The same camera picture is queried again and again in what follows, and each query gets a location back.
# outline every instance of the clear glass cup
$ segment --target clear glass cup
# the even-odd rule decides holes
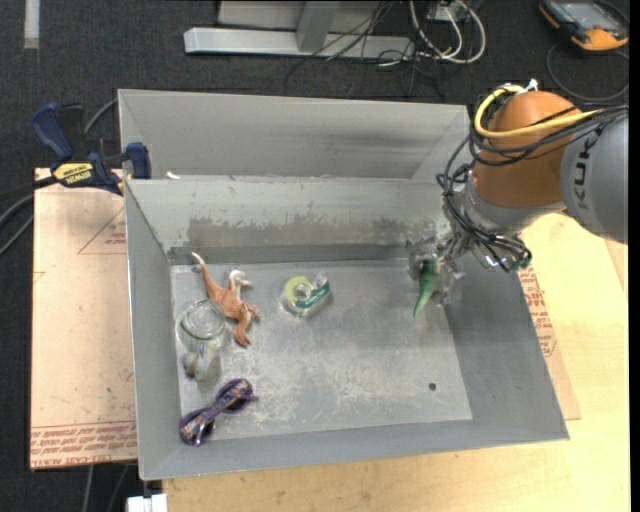
[[[222,309],[209,299],[191,304],[176,321],[176,335],[192,351],[202,344],[217,345],[220,348],[226,333],[225,317]]]
[[[198,381],[217,380],[228,334],[220,307],[209,299],[194,302],[176,320],[175,331],[188,350],[182,359],[186,374]]]

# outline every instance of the bin floor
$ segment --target bin floor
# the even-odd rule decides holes
[[[245,272],[252,286],[242,299],[261,313],[247,331],[248,348],[229,336],[214,383],[185,374],[187,349],[175,340],[182,414],[211,405],[237,377],[259,397],[240,414],[218,417],[216,439],[471,419],[444,309],[430,302],[413,318],[418,284],[406,260],[208,268],[221,285],[234,268]],[[281,303],[285,283],[319,272],[329,279],[330,300],[310,317],[293,316]],[[206,298],[195,265],[171,267],[171,285],[174,319]]]

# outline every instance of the wire bundle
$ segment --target wire bundle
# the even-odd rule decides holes
[[[378,54],[376,58],[364,58],[364,50],[365,45],[367,43],[367,38],[373,34],[374,29],[380,24],[382,20],[386,18],[394,5],[399,4],[401,2],[397,1],[386,1],[380,2],[374,13],[370,18],[361,22],[357,26],[353,27],[346,33],[341,34],[337,38],[335,38],[330,43],[326,44],[319,50],[315,51],[311,55],[306,56],[304,59],[300,60],[296,64],[294,64],[283,80],[283,92],[286,95],[288,93],[288,85],[293,73],[299,69],[305,62],[313,60],[313,57],[317,57],[320,53],[325,52],[328,48],[336,44],[342,38],[348,35],[358,34],[357,37],[349,43],[345,48],[339,50],[338,52],[330,55],[329,57],[325,57],[322,59],[324,62],[328,62],[339,57],[345,55],[349,50],[356,47],[358,44],[361,44],[360,58],[358,60],[361,64],[373,64],[378,71],[399,71],[400,75],[404,75],[406,73],[410,73],[410,83],[407,87],[407,91],[405,96],[411,96],[415,81],[417,77],[421,77],[423,79],[429,81],[436,82],[436,91],[441,99],[444,97],[443,92],[440,90],[438,85],[438,76],[436,74],[430,74],[426,72],[424,69],[420,68],[420,64],[427,61],[433,61],[435,63],[451,63],[451,64],[468,64],[477,61],[485,51],[486,46],[486,35],[484,31],[484,27],[478,15],[475,13],[473,9],[467,6],[462,0],[456,0],[454,2],[455,5],[464,9],[467,13],[467,16],[473,21],[475,27],[478,28],[480,34],[480,47],[475,52],[474,55],[467,55],[466,57],[458,57],[464,48],[464,38],[458,23],[453,19],[453,16],[450,12],[450,7],[445,7],[445,12],[449,17],[449,23],[454,29],[457,39],[457,48],[454,51],[446,50],[442,51],[438,49],[427,36],[427,28],[424,26],[424,22],[421,23],[418,20],[418,14],[416,13],[416,8],[414,2],[409,2],[409,14],[412,20],[412,28],[413,33],[409,34],[409,38],[407,40],[407,45],[403,51],[396,49],[384,50]],[[359,33],[362,28],[367,25],[367,28]]]
[[[592,132],[601,132],[609,123],[615,122],[624,116],[628,116],[628,105],[604,106],[597,107],[594,104],[582,104],[570,107],[562,112],[547,116],[546,118],[523,128],[510,131],[496,132],[490,130],[487,125],[493,115],[508,101],[510,96],[527,92],[528,88],[514,85],[504,85],[499,87],[482,100],[476,110],[473,122],[471,123],[470,133],[456,148],[453,155],[449,159],[444,173],[437,176],[438,183],[443,189],[444,207],[448,216],[453,220],[468,237],[466,240],[466,248],[474,249],[483,248],[491,260],[487,258],[487,262],[492,266],[500,266],[503,270],[509,272],[519,268],[526,268],[529,264],[532,254],[526,247],[524,242],[519,238],[518,234],[510,234],[501,231],[486,231],[478,226],[469,215],[459,206],[460,194],[456,192],[456,186],[465,184],[469,180],[475,162],[480,162],[489,166],[512,165],[520,160],[540,158],[550,151],[556,151],[558,144],[553,144],[552,148],[539,152],[541,148],[549,146],[565,137],[574,136],[570,142],[574,143],[582,137]],[[595,107],[592,110],[582,112],[583,108]],[[576,114],[564,116],[572,111]],[[550,134],[542,136],[538,141],[509,147],[508,149],[498,148],[492,142],[493,140],[502,140],[517,135],[532,134],[542,129],[555,129]],[[452,172],[453,163],[462,151],[468,145],[469,151],[473,158],[471,163],[465,163],[456,171]],[[480,154],[482,151],[498,154],[499,160],[487,160]],[[455,250],[454,247],[447,247],[449,254]]]

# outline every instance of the orange toy dinosaur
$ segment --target orange toy dinosaur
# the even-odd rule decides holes
[[[204,278],[204,286],[207,290],[209,299],[222,308],[222,311],[227,318],[231,318],[237,322],[233,329],[233,339],[235,339],[238,345],[242,347],[250,345],[251,341],[247,337],[245,331],[249,322],[251,322],[253,318],[258,318],[260,314],[255,307],[240,300],[240,288],[251,284],[249,281],[243,280],[243,277],[245,277],[244,272],[239,270],[231,271],[228,279],[228,288],[222,288],[211,278],[211,274],[209,274],[209,270],[207,269],[207,265],[204,260],[195,252],[192,252],[191,254],[200,264],[202,276]]]

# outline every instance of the white cable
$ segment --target white cable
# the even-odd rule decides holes
[[[467,10],[469,15],[471,16],[471,19],[477,25],[478,30],[480,31],[480,49],[478,50],[478,52],[473,57],[470,57],[468,59],[457,59],[457,58],[454,58],[454,56],[458,54],[458,52],[460,51],[460,48],[462,46],[462,34],[460,33],[460,29],[458,28],[458,24],[455,22],[455,20],[451,16],[451,13],[450,13],[448,7],[445,9],[445,11],[446,11],[447,15],[449,16],[449,19],[451,20],[451,22],[453,23],[453,25],[454,25],[454,27],[456,29],[456,33],[458,35],[458,41],[459,41],[459,44],[460,44],[458,50],[456,50],[454,53],[442,52],[431,43],[431,41],[429,40],[427,35],[424,33],[422,28],[420,28],[420,23],[418,22],[418,16],[416,15],[415,3],[413,2],[413,0],[409,0],[409,14],[411,15],[411,22],[413,24],[413,27],[417,30],[417,32],[420,35],[420,37],[422,38],[422,40],[427,44],[427,46],[429,46],[429,48],[431,48],[438,55],[437,57],[434,57],[434,58],[439,59],[439,60],[444,60],[444,61],[447,61],[447,62],[452,62],[454,64],[470,64],[472,62],[477,61],[484,54],[484,51],[485,51],[485,48],[486,48],[486,44],[487,44],[487,35],[486,35],[485,30],[484,30],[484,26],[482,24],[482,21],[480,20],[480,18],[476,14],[476,12],[473,9],[467,7],[467,5],[464,2],[462,2],[461,0],[456,0],[456,3],[462,5]]]
[[[458,24],[453,19],[453,16],[451,16],[451,11],[449,10],[449,6],[446,6],[444,8],[444,12],[447,13],[447,18],[449,18],[449,21],[451,22],[451,25],[453,25],[453,29],[456,31],[456,36],[458,37],[458,47],[456,48],[456,51],[453,52],[453,53],[445,53],[444,55],[441,55],[443,60],[451,60],[456,55],[458,55],[460,53],[460,51],[462,50],[462,46],[463,46],[462,33],[460,32],[460,28],[458,27]]]
[[[484,50],[487,46],[487,34],[485,33],[484,26],[482,25],[482,21],[480,20],[480,18],[478,18],[478,15],[476,14],[476,12],[473,9],[470,9],[469,7],[467,7],[460,0],[457,0],[457,1],[458,3],[462,4],[465,7],[465,9],[467,9],[467,12],[471,15],[471,19],[478,26],[478,30],[480,31],[480,49],[473,57],[469,57],[468,59],[447,59],[447,60],[449,62],[454,62],[455,64],[470,64],[472,62],[477,61],[484,54]]]

